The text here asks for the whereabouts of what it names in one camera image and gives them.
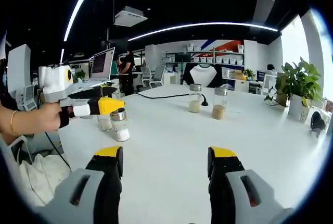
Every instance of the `ceiling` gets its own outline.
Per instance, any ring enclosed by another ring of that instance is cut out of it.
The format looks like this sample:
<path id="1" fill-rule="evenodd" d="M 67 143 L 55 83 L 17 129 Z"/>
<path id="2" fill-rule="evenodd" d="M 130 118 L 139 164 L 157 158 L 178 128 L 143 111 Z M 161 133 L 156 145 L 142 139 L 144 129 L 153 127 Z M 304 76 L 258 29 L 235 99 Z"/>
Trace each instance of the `ceiling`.
<path id="1" fill-rule="evenodd" d="M 110 27 L 110 38 L 131 38 L 150 31 L 198 22 L 253 22 L 282 29 L 303 4 L 294 0 L 85 0 L 66 43 L 63 37 L 77 0 L 8 0 L 7 41 L 11 48 L 27 43 L 31 65 L 56 64 L 61 49 L 64 60 L 82 52 L 91 57 L 101 48 Z M 125 5 L 142 10 L 148 20 L 131 28 L 112 25 L 112 15 Z M 132 48 L 189 39 L 256 40 L 269 44 L 279 33 L 238 26 L 199 26 L 178 29 L 131 41 Z"/>

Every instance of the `jar lid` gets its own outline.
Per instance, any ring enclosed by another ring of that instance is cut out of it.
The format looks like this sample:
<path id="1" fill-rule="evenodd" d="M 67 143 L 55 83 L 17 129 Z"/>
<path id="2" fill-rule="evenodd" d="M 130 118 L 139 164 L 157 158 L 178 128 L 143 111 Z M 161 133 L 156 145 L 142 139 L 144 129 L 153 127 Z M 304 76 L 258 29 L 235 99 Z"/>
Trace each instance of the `jar lid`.
<path id="1" fill-rule="evenodd" d="M 118 108 L 116 111 L 110 113 L 112 121 L 123 121 L 127 118 L 124 108 Z"/>
<path id="2" fill-rule="evenodd" d="M 189 90 L 191 91 L 202 91 L 202 85 L 198 83 L 193 83 L 189 86 Z"/>
<path id="3" fill-rule="evenodd" d="M 215 95 L 226 96 L 227 94 L 228 94 L 228 89 L 222 87 L 215 88 Z"/>

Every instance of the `glass jar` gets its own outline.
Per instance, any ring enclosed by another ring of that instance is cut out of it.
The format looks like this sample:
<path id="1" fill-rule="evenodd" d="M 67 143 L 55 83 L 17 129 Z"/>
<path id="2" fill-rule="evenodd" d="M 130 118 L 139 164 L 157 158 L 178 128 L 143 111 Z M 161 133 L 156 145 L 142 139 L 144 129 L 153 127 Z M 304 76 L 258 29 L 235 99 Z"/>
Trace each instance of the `glass jar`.
<path id="1" fill-rule="evenodd" d="M 194 83 L 189 86 L 189 104 L 188 104 L 189 112 L 192 113 L 200 112 L 201 91 L 202 91 L 201 84 Z"/>
<path id="2" fill-rule="evenodd" d="M 98 126 L 101 131 L 109 131 L 112 128 L 110 115 L 98 115 Z"/>
<path id="3" fill-rule="evenodd" d="M 223 119 L 224 117 L 225 109 L 227 106 L 227 95 L 227 84 L 222 85 L 219 88 L 215 88 L 212 117 L 216 120 Z"/>
<path id="4" fill-rule="evenodd" d="M 118 110 L 110 114 L 112 122 L 112 135 L 118 142 L 127 141 L 131 136 L 129 129 L 127 127 L 127 115 L 124 108 L 119 108 Z"/>

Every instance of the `black cable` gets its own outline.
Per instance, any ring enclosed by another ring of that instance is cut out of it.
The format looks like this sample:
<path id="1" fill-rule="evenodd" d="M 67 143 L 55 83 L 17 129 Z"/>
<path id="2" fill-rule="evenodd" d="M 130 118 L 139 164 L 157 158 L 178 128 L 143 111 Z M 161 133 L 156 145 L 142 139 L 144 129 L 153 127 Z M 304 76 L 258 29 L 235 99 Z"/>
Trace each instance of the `black cable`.
<path id="1" fill-rule="evenodd" d="M 45 134 L 46 134 L 48 140 L 51 142 L 51 145 L 53 146 L 53 148 L 56 150 L 56 152 L 57 152 L 58 155 L 60 156 L 60 158 L 63 160 L 64 163 L 66 163 L 66 165 L 69 167 L 69 169 L 72 170 L 71 167 L 69 166 L 69 164 L 67 163 L 67 161 L 63 158 L 63 156 L 62 156 L 62 155 L 60 154 L 60 152 L 57 150 L 56 146 L 55 146 L 55 145 L 53 144 L 53 142 L 51 141 L 51 138 L 48 136 L 48 134 L 47 134 L 46 132 L 45 132 Z"/>
<path id="2" fill-rule="evenodd" d="M 40 102 L 40 95 L 41 95 L 42 91 L 39 92 L 38 96 L 37 96 L 37 108 L 40 108 L 39 106 L 39 102 Z M 67 163 L 67 161 L 63 158 L 63 156 L 60 154 L 60 152 L 57 150 L 56 146 L 53 144 L 53 142 L 51 141 L 51 138 L 48 136 L 48 134 L 45 132 L 48 140 L 51 142 L 51 145 L 53 146 L 53 148 L 56 150 L 56 152 L 58 153 L 58 155 L 60 156 L 60 158 L 63 160 L 64 163 L 66 163 L 66 165 L 69 167 L 70 170 L 71 167 L 69 166 L 69 164 Z"/>
<path id="3" fill-rule="evenodd" d="M 145 98 L 148 98 L 148 99 L 163 99 L 163 98 L 171 98 L 171 97 L 178 97 L 178 96 L 186 96 L 186 95 L 189 95 L 189 94 L 182 94 L 182 95 L 169 95 L 169 96 L 161 96 L 161 97 L 149 97 L 149 96 L 146 96 L 146 95 L 141 95 L 139 93 L 134 93 L 134 94 L 137 94 L 137 95 L 140 95 L 140 96 L 143 96 Z"/>
<path id="4" fill-rule="evenodd" d="M 163 98 L 172 98 L 172 97 L 187 96 L 187 95 L 189 95 L 189 94 L 182 94 L 182 95 L 169 95 L 169 96 L 160 96 L 160 97 L 149 97 L 149 96 L 142 95 L 142 94 L 139 94 L 139 93 L 136 93 L 136 92 L 134 94 L 140 95 L 140 96 L 148 98 L 148 99 L 163 99 Z M 203 94 L 201 94 L 201 95 L 203 96 L 203 102 L 201 103 L 201 105 L 205 106 L 205 107 L 208 106 L 206 97 Z"/>

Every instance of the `bracelet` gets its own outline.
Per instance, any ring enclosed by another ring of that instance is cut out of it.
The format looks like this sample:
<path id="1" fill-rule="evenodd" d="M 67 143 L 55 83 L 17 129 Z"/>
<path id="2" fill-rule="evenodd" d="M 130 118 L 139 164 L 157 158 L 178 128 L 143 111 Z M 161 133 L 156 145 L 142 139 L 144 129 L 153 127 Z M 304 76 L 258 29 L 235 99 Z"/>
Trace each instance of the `bracelet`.
<path id="1" fill-rule="evenodd" d="M 17 135 L 17 133 L 16 133 L 14 127 L 12 126 L 12 120 L 13 120 L 14 115 L 16 114 L 16 112 L 17 112 L 17 110 L 15 110 L 15 111 L 13 112 L 13 114 L 11 115 L 11 118 L 10 118 L 10 127 L 11 127 L 12 132 L 13 132 L 15 135 Z"/>

